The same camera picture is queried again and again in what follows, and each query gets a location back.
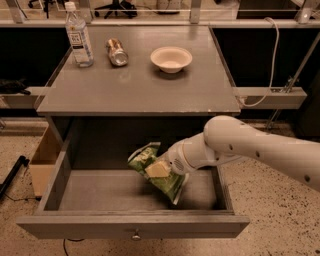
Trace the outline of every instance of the cardboard box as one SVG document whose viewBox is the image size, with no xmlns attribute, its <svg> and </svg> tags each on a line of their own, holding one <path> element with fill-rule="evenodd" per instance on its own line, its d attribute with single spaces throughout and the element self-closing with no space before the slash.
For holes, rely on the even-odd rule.
<svg viewBox="0 0 320 256">
<path fill-rule="evenodd" d="M 50 127 L 48 127 L 29 163 L 32 186 L 36 197 L 42 197 L 54 170 L 60 150 L 61 147 L 57 139 Z"/>
</svg>

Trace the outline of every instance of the open drawer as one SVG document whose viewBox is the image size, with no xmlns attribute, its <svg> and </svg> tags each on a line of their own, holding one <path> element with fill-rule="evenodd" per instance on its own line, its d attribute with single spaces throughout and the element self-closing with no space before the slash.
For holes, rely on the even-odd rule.
<svg viewBox="0 0 320 256">
<path fill-rule="evenodd" d="M 128 156 L 137 148 L 160 141 L 166 151 L 174 142 L 201 132 L 205 121 L 199 117 L 78 118 L 37 211 L 18 218 L 17 224 L 49 239 L 236 237 L 249 219 L 234 214 L 219 169 L 193 173 L 173 206 L 127 167 Z"/>
</svg>

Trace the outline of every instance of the bottle label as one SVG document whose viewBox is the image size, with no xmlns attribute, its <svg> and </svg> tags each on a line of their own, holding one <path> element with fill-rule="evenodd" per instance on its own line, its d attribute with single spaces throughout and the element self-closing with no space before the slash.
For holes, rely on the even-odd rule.
<svg viewBox="0 0 320 256">
<path fill-rule="evenodd" d="M 72 46 L 73 54 L 78 63 L 88 62 L 92 58 L 91 44 L 89 40 L 88 28 L 82 30 L 74 30 L 70 28 L 68 31 L 69 40 Z"/>
</svg>

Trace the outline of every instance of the snack package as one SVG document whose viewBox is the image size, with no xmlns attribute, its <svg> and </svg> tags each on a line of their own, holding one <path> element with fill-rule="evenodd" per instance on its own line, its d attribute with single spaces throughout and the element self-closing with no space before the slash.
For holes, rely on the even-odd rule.
<svg viewBox="0 0 320 256">
<path fill-rule="evenodd" d="M 159 147 L 160 142 L 151 142 L 136 150 L 128 158 L 128 165 L 160 189 L 171 203 L 176 205 L 188 175 L 181 176 L 172 172 L 170 166 L 162 159 L 156 162 Z"/>
</svg>

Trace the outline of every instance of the white cable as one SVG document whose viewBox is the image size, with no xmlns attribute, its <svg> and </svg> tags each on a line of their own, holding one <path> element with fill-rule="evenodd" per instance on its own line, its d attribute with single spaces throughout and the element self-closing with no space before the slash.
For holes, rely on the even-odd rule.
<svg viewBox="0 0 320 256">
<path fill-rule="evenodd" d="M 276 59 L 276 54 L 277 54 L 277 48 L 278 48 L 278 42 L 279 42 L 279 37 L 280 37 L 280 34 L 279 34 L 279 28 L 278 28 L 278 25 L 275 23 L 275 21 L 270 18 L 270 17 L 266 17 L 265 20 L 269 21 L 270 23 L 272 23 L 276 29 L 276 32 L 277 32 L 277 38 L 276 38 L 276 42 L 275 42 L 275 45 L 274 45 L 274 50 L 273 50 L 273 56 L 272 56 L 272 65 L 271 65 L 271 76 L 270 76 L 270 83 L 269 83 L 269 86 L 268 86 L 268 90 L 272 87 L 272 83 L 273 83 L 273 75 L 274 75 L 274 63 L 275 63 L 275 59 Z M 245 102 L 240 102 L 241 105 L 245 106 L 245 107 L 255 107 L 257 105 L 259 105 L 266 97 L 268 96 L 268 91 L 265 93 L 265 95 L 259 100 L 257 101 L 256 103 L 253 103 L 253 104 L 245 104 Z"/>
</svg>

